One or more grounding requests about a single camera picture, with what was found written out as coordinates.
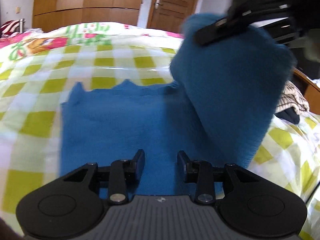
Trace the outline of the blue knitted sweater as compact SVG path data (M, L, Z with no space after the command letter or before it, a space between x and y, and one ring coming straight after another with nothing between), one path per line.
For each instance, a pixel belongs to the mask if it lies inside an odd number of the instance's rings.
M142 149L145 167L136 194L192 194L176 159L217 167L247 167L276 110L295 57L260 28L199 46L197 30L216 22L196 14L183 25L184 40L170 64L173 82L85 91L77 83L62 108L60 173L86 163L110 165Z

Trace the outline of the brown wooden door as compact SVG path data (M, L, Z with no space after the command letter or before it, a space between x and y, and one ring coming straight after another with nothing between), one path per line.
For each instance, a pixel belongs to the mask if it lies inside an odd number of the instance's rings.
M152 0L147 27L180 33L181 24L195 11L198 0Z

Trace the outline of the brown wooden side cabinet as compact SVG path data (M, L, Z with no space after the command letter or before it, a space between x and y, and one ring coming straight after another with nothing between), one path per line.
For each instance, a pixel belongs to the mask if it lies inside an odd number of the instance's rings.
M304 73L293 69L291 82L300 90L304 98L309 103L310 112L320 115L320 90Z

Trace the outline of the beige striped garment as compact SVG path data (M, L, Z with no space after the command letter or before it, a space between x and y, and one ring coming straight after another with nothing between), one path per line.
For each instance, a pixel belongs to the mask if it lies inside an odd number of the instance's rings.
M293 109L298 115L310 110L308 101L291 81L286 81L275 113L280 113L287 109Z

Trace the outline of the black garment under striped one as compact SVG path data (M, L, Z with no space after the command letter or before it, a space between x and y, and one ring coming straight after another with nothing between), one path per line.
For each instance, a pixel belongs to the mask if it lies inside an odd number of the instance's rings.
M300 122L300 116L295 112L295 109L293 107L275 113L275 116L280 119L286 120L294 125L297 125Z

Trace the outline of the brown wooden wardrobe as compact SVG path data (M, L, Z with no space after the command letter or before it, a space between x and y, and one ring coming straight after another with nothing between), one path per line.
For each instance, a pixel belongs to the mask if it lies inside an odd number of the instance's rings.
M142 0L34 0L33 27L45 32L90 22L136 25Z

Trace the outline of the red white striped pillow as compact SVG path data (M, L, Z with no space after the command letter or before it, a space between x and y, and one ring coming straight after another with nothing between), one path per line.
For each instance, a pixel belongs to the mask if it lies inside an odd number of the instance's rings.
M23 33L25 20L10 20L1 25L1 35L10 36L15 32Z

